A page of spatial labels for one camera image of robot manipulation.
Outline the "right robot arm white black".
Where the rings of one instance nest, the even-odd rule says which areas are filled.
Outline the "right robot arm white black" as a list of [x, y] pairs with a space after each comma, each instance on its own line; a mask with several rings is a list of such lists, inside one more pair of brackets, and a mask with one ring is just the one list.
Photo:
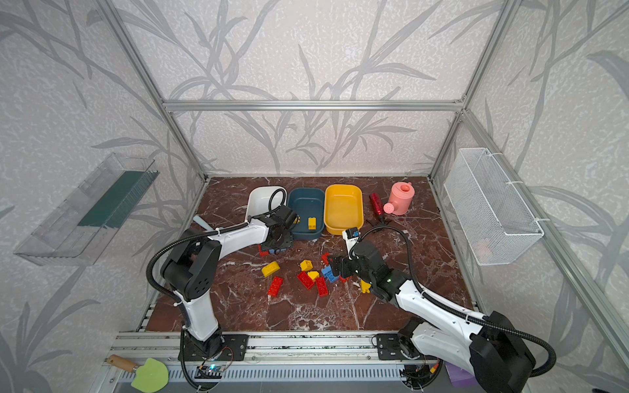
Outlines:
[[437, 357], [472, 374], [486, 392], [521, 392], [530, 378], [555, 367], [555, 349], [516, 329], [503, 314], [459, 306], [419, 283], [412, 270], [389, 267], [357, 228], [345, 230], [342, 237], [347, 254], [329, 258], [334, 275], [356, 277], [380, 301], [414, 315], [399, 332], [406, 358]]

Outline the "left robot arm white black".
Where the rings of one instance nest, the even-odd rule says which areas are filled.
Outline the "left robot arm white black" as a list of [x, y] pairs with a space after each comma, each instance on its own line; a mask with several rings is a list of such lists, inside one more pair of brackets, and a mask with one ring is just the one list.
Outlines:
[[190, 343], [203, 358], [215, 358], [224, 340], [211, 304], [211, 286], [219, 261], [234, 252], [258, 245], [263, 252], [282, 252], [293, 246], [297, 213], [287, 206], [288, 194], [275, 206], [271, 194], [266, 211], [241, 224], [206, 232], [188, 230], [162, 247], [149, 260], [147, 282], [175, 302], [183, 316], [182, 344]]

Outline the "yellow long lego brick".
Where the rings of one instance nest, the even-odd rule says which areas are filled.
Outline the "yellow long lego brick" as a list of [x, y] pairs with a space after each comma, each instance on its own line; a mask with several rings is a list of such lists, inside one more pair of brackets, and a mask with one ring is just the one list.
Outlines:
[[280, 266], [277, 261], [271, 262], [268, 265], [264, 266], [261, 269], [261, 272], [265, 278], [268, 278], [272, 274], [278, 272], [280, 270]]

